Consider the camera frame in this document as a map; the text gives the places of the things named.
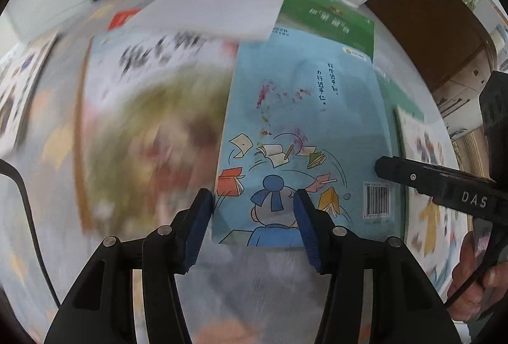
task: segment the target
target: silver screw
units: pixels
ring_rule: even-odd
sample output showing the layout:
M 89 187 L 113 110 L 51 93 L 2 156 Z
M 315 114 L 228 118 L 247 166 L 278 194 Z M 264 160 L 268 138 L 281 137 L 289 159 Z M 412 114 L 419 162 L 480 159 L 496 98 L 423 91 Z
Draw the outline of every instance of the silver screw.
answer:
M 397 237 L 389 237 L 388 244 L 392 245 L 395 248 L 398 248 L 402 245 L 402 241 Z
M 347 229 L 343 226 L 336 226 L 334 229 L 332 229 L 332 232 L 334 235 L 338 237 L 343 237 L 347 235 Z
M 105 240 L 102 241 L 104 246 L 113 246 L 116 244 L 116 238 L 115 237 L 107 237 Z
M 171 228 L 169 225 L 162 225 L 157 229 L 157 233 L 159 235 L 169 235 L 171 234 L 171 231 L 173 228 Z

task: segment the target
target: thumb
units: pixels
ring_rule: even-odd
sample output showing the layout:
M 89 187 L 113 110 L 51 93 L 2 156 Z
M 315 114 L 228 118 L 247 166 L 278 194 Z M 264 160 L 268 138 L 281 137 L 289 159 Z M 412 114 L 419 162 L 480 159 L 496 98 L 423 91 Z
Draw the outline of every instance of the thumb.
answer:
M 508 287 L 508 262 L 490 268 L 485 273 L 483 285 L 489 288 Z

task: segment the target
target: cartoon boy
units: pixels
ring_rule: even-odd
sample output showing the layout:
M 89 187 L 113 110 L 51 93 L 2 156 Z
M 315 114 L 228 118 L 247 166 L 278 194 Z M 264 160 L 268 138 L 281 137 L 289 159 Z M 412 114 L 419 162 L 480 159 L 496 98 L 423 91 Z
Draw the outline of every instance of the cartoon boy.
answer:
M 263 189 L 251 197 L 254 203 L 251 217 L 263 226 L 254 230 L 247 245 L 303 246 L 293 213 L 294 193 L 294 189 L 284 186 L 284 179 L 278 175 L 268 175 L 263 179 Z

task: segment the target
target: red book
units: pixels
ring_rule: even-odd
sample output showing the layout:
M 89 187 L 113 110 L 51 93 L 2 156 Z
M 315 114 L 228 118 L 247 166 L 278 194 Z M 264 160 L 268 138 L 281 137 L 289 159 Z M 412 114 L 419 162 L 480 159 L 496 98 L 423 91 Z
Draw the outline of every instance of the red book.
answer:
M 217 179 L 217 195 L 224 197 L 237 197 L 243 192 L 243 185 L 239 179 L 242 179 L 244 175 L 241 175 L 242 167 L 232 167 L 230 169 L 224 169 Z
M 123 26 L 127 20 L 136 15 L 139 10 L 141 10 L 141 8 L 130 8 L 129 10 L 122 10 L 116 13 L 109 23 L 108 31 Z

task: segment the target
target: yellow illustrated figure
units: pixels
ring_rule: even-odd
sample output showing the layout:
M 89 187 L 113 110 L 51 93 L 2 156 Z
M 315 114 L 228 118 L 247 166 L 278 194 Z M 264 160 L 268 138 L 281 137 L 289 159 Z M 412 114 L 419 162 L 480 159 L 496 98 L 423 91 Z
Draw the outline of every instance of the yellow illustrated figure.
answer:
M 426 257 L 436 249 L 437 227 L 438 222 L 441 220 L 439 207 L 430 198 L 425 209 L 420 212 L 419 219 L 420 221 L 427 220 L 427 234 L 423 245 L 423 255 Z

